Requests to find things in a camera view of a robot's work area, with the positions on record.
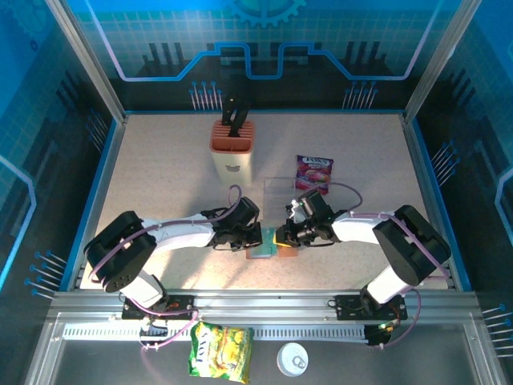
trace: white lid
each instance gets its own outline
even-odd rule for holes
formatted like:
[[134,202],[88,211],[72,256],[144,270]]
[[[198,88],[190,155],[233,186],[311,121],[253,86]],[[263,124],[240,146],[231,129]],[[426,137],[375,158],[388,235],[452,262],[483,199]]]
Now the white lid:
[[299,343],[287,343],[278,352],[277,364],[281,373],[289,377],[296,377],[305,373],[308,366],[308,354]]

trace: black mounting plate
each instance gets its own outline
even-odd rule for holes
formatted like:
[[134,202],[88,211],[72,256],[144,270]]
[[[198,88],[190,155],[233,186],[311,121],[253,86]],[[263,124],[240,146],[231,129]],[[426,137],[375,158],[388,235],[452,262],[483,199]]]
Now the black mounting plate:
[[388,305],[375,310],[371,316],[362,309],[359,295],[337,295],[330,303],[330,307],[337,311],[338,321],[393,321],[397,314],[401,320],[408,319],[404,298],[400,295],[393,297]]
[[[194,307],[194,296],[192,295],[166,295],[160,301],[158,301],[154,306],[150,307],[149,310],[158,311],[158,312],[167,312],[173,310],[186,310],[189,306],[189,309]],[[192,312],[178,314],[178,315],[166,315],[166,316],[158,316],[151,315],[143,312],[139,307],[134,305],[134,303],[129,299],[125,299],[125,304],[123,306],[123,313],[121,314],[121,319],[143,319],[147,315],[150,315],[154,319],[192,319]]]

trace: knife handle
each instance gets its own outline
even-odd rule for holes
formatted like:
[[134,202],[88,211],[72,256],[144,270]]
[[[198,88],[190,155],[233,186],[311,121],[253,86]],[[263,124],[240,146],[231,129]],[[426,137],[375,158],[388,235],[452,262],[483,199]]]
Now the knife handle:
[[234,94],[228,94],[224,99],[223,103],[223,116],[221,118],[221,124],[224,126],[229,126],[232,124],[231,118],[233,114],[233,110],[235,110],[236,106],[236,97]]

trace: beige table surface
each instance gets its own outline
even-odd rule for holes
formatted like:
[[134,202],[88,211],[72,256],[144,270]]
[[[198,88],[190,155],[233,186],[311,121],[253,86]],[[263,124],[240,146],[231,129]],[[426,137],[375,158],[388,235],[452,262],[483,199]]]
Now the beige table surface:
[[[256,125],[255,172],[244,194],[261,212],[265,178],[294,176],[295,155],[301,154],[334,159],[332,177],[365,198],[358,211],[394,211],[409,204],[425,215],[397,115],[250,113],[248,118]],[[227,189],[208,149],[215,119],[219,114],[132,115],[97,231],[126,210],[168,219],[227,205]],[[329,201],[334,211],[353,202],[350,193]],[[386,266],[379,246],[345,242],[268,260],[247,260],[244,252],[178,249],[153,255],[144,269],[169,289],[343,290],[360,289]],[[83,282],[81,287],[98,286]],[[446,283],[435,280],[426,287],[446,288]]]

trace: glass panel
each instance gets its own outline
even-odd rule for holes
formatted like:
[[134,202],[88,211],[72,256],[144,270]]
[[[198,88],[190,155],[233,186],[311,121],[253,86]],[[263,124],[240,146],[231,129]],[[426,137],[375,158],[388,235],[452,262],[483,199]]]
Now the glass panel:
[[404,108],[459,1],[69,0],[128,110]]
[[508,311],[513,306],[512,15],[508,0],[483,1],[418,114],[428,152],[439,154],[434,170],[471,285],[484,309],[504,302]]
[[22,383],[111,117],[44,2],[0,2],[0,57],[0,373]]

